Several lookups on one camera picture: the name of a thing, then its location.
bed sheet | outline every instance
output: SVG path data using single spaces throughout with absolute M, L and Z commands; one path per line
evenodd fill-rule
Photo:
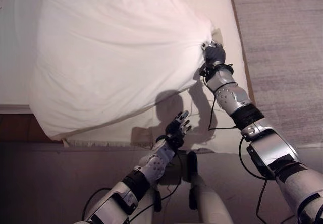
M 204 13 L 221 31 L 226 63 L 233 64 L 236 82 L 247 90 L 242 47 L 231 0 L 183 0 L 193 9 Z M 209 149 L 214 152 L 237 153 L 241 138 L 238 129 L 208 131 L 213 95 L 198 81 L 184 92 L 172 92 L 167 98 L 140 115 L 110 126 L 76 134 L 65 140 L 67 146 L 141 146 L 150 148 L 156 137 L 181 110 L 190 111 L 193 130 L 185 137 L 186 149 Z M 232 127 L 232 119 L 217 105 L 212 126 Z

robotic hand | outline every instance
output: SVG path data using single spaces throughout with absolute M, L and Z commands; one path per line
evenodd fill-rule
M 163 176 L 166 165 L 183 145 L 183 137 L 191 129 L 189 120 L 185 120 L 187 116 L 188 111 L 180 112 L 168 124 L 165 134 L 157 138 L 152 152 L 140 161 L 141 166 L 135 166 L 90 210 L 85 222 L 79 223 L 130 223 L 128 216 L 137 208 L 150 186 Z
M 276 180 L 299 223 L 323 223 L 323 175 L 300 162 L 294 148 L 234 81 L 222 45 L 212 41 L 202 49 L 205 63 L 200 75 L 205 77 L 218 105 L 251 142 L 247 151 L 259 172 L 268 180 Z

floor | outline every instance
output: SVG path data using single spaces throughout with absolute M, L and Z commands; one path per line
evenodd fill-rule
M 299 152 L 308 166 L 322 171 L 321 151 Z M 147 151 L 135 148 L 125 152 L 124 148 L 112 147 L 68 149 L 59 144 L 1 144 L 2 223 L 75 223 L 96 189 L 113 186 L 145 154 Z M 243 159 L 255 171 L 249 156 Z M 237 155 L 199 154 L 198 164 L 200 175 L 222 197 L 235 223 L 259 223 L 255 207 L 263 182 L 242 168 Z M 182 182 L 167 208 L 154 215 L 155 224 L 198 223 L 197 212 L 188 208 L 189 188 L 189 183 Z M 162 196 L 168 194 L 166 186 L 160 191 Z M 291 215 L 275 182 L 266 188 L 260 215 L 268 223 L 280 223 Z

white pillowcase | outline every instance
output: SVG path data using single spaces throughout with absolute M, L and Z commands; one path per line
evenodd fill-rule
M 212 24 L 180 0 L 43 0 L 30 107 L 59 140 L 195 81 Z

black cable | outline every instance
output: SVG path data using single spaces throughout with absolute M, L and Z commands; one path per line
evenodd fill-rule
M 244 137 L 242 137 L 242 138 L 241 138 L 241 141 L 240 141 L 240 144 L 239 144 L 239 159 L 240 159 L 240 162 L 241 162 L 242 166 L 243 166 L 243 167 L 244 167 L 244 169 L 245 169 L 248 173 L 250 173 L 252 176 L 254 176 L 254 177 L 258 178 L 258 179 L 261 179 L 261 180 L 267 180 L 265 177 L 258 176 L 258 175 L 256 175 L 256 174 L 254 174 L 253 172 L 251 172 L 251 171 L 246 167 L 246 165 L 243 163 L 243 161 L 242 161 L 242 156 L 241 156 L 241 145 L 242 145 L 243 140 L 244 140 Z
M 263 192 L 266 188 L 266 185 L 267 185 L 267 180 L 264 181 L 263 183 L 263 187 L 261 189 L 261 192 L 260 192 L 260 195 L 259 195 L 259 199 L 258 199 L 258 204 L 257 204 L 257 209 L 256 209 L 256 216 L 258 217 L 259 220 L 262 221 L 262 223 L 264 224 L 267 224 L 260 216 L 259 216 L 259 209 L 260 209 L 260 205 L 261 205 L 261 199 L 262 199 L 262 195 L 263 195 Z
M 284 224 L 284 223 L 285 223 L 285 222 L 287 222 L 288 220 L 292 219 L 294 216 L 295 216 L 295 215 L 292 215 L 292 216 L 290 216 L 290 217 L 286 218 L 285 220 L 283 220 L 283 221 L 281 222 L 281 224 Z
M 210 123 L 208 124 L 208 130 L 210 130 L 211 124 L 212 124 L 212 118 L 213 118 L 213 110 L 214 110 L 214 105 L 216 103 L 216 97 L 214 96 L 214 100 L 213 100 L 213 105 L 212 105 L 212 109 L 211 109 L 211 115 L 210 115 Z
M 263 183 L 263 187 L 261 189 L 261 192 L 260 192 L 260 195 L 259 195 L 259 199 L 258 199 L 258 204 L 257 204 L 257 208 L 256 208 L 256 216 L 258 217 L 259 220 L 262 221 L 262 223 L 266 224 L 266 222 L 259 216 L 259 209 L 260 209 L 260 205 L 261 205 L 261 199 L 262 199 L 262 195 L 263 195 L 263 192 L 266 188 L 266 185 L 267 185 L 267 181 L 268 179 L 267 178 L 264 178 L 264 177 L 261 177 L 261 176 L 258 176 L 256 174 L 254 174 L 253 172 L 251 172 L 247 167 L 246 165 L 243 163 L 242 161 L 242 156 L 241 156 L 241 145 L 242 145 L 242 142 L 244 140 L 244 137 L 241 138 L 241 141 L 240 141 L 240 144 L 239 144 L 239 159 L 240 159 L 240 162 L 242 164 L 242 166 L 244 167 L 244 169 L 250 173 L 252 176 L 258 178 L 258 179 L 261 179 L 261 180 L 264 180 L 264 183 Z
M 234 127 L 216 127 L 216 128 L 209 128 L 208 131 L 211 131 L 211 130 L 229 130 L 229 129 L 236 129 L 237 127 L 234 126 Z
M 102 190 L 111 190 L 111 188 L 101 188 L 101 189 L 98 189 L 97 191 L 95 191 L 91 196 L 90 198 L 87 200 L 87 202 L 85 203 L 85 206 L 83 208 L 83 212 L 82 212 L 82 221 L 85 221 L 85 212 L 86 212 L 86 209 L 87 209 L 87 206 L 89 205 L 90 201 L 92 200 L 92 198 L 99 192 L 101 192 Z
M 178 183 L 177 183 L 177 186 L 175 187 L 175 189 L 167 196 L 163 197 L 161 200 L 165 200 L 167 199 L 168 197 L 170 197 L 171 195 L 174 194 L 174 192 L 177 190 L 178 186 L 180 185 L 181 183 L 181 180 L 182 180 L 182 171 L 183 171 L 183 164 L 182 164 L 182 161 L 179 157 L 179 155 L 177 154 L 177 157 L 178 157 L 178 160 L 180 162 L 180 165 L 181 165 L 181 173 L 180 173 L 180 177 L 178 179 Z M 129 222 L 132 222 L 135 218 L 137 218 L 140 214 L 142 214 L 144 211 L 148 210 L 149 208 L 151 208 L 152 206 L 154 206 L 155 203 L 152 203 L 151 205 L 147 206 L 146 208 L 144 208 L 143 210 L 141 210 L 138 214 L 136 214 Z
M 233 127 L 215 127 L 215 128 L 210 128 L 211 125 L 212 125 L 213 110 L 214 110 L 215 103 L 216 103 L 216 97 L 214 96 L 213 105 L 212 105 L 211 114 L 210 114 L 210 123 L 208 124 L 207 130 L 208 131 L 211 131 L 211 130 L 228 130 L 228 129 L 235 129 L 235 128 L 237 128 L 236 126 L 233 126 Z

